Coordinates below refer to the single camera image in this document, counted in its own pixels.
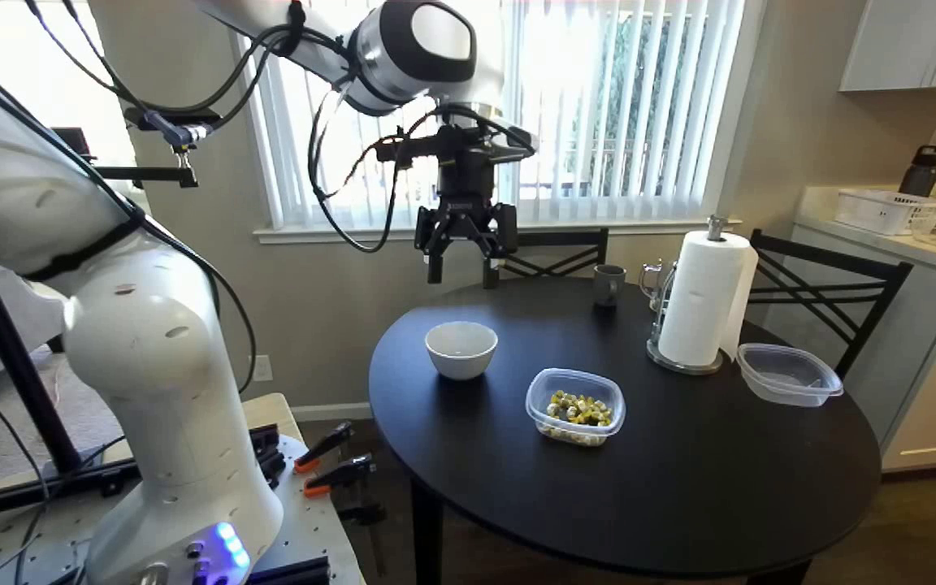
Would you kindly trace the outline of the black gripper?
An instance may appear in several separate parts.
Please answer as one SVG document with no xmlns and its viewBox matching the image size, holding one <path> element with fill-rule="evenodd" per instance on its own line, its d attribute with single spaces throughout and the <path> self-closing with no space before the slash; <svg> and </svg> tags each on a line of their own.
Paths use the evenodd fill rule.
<svg viewBox="0 0 936 585">
<path fill-rule="evenodd" d="M 396 134 L 377 146 L 380 164 L 411 168 L 418 157 L 440 167 L 440 205 L 417 213 L 417 246 L 427 255 L 427 280 L 443 282 L 445 246 L 469 238 L 481 246 L 481 286 L 500 280 L 500 257 L 517 251 L 517 209 L 494 198 L 494 168 L 535 152 L 532 134 L 505 127 L 464 104 L 431 106 L 440 129 Z"/>
</svg>

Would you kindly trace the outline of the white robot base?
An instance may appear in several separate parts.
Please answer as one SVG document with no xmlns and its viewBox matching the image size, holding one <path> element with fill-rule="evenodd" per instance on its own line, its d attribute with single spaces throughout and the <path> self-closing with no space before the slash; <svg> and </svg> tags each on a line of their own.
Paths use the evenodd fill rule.
<svg viewBox="0 0 936 585">
<path fill-rule="evenodd" d="M 88 585 L 244 585 L 282 504 L 252 456 L 209 265 L 3 85 L 0 265 L 66 300 L 69 367 L 141 468 L 88 547 Z"/>
</svg>

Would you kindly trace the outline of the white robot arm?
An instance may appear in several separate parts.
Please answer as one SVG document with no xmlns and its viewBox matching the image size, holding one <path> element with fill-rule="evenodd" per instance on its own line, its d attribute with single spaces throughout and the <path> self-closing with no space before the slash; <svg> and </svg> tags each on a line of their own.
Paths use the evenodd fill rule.
<svg viewBox="0 0 936 585">
<path fill-rule="evenodd" d="M 343 37 L 301 0 L 196 4 L 270 55 L 322 77 L 359 113 L 388 117 L 417 99 L 431 102 L 405 129 L 372 143 L 392 171 L 422 157 L 440 167 L 440 205 L 418 209 L 414 231 L 430 282 L 443 280 L 443 257 L 456 238 L 481 251 L 483 270 L 517 251 L 517 209 L 494 198 L 494 168 L 532 157 L 535 143 L 481 102 L 487 73 L 478 31 L 450 0 L 382 0 Z"/>
</svg>

